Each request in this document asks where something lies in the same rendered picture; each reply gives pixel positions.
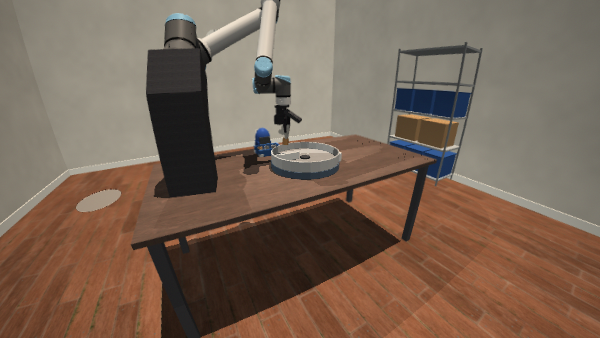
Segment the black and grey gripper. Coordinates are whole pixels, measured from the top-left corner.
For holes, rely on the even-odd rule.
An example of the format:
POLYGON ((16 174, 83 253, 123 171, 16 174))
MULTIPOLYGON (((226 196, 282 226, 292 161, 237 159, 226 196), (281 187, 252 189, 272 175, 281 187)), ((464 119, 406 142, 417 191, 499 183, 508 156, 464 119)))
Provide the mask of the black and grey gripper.
POLYGON ((274 116, 274 124, 282 125, 281 130, 279 130, 278 133, 284 135, 285 139, 288 139, 290 131, 290 117, 283 113, 287 107, 289 107, 289 105, 275 105, 276 115, 274 116), (279 107, 284 107, 284 110, 279 107))

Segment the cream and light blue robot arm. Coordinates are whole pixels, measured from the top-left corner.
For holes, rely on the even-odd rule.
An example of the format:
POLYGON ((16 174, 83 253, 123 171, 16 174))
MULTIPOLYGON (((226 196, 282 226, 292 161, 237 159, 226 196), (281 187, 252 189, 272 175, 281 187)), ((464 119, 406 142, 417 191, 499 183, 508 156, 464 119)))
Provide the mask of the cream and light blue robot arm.
POLYGON ((279 17, 279 7, 280 0, 261 0, 260 8, 203 39, 197 38, 196 24, 191 17, 181 13, 172 14, 167 17, 165 23, 164 49, 200 48, 206 70, 206 64, 212 61, 214 55, 260 29, 254 65, 255 77, 252 79, 253 91, 255 94, 276 93, 277 105, 290 105, 290 77, 276 75, 271 78, 275 25, 279 17), (264 8, 262 8, 263 4, 264 8))

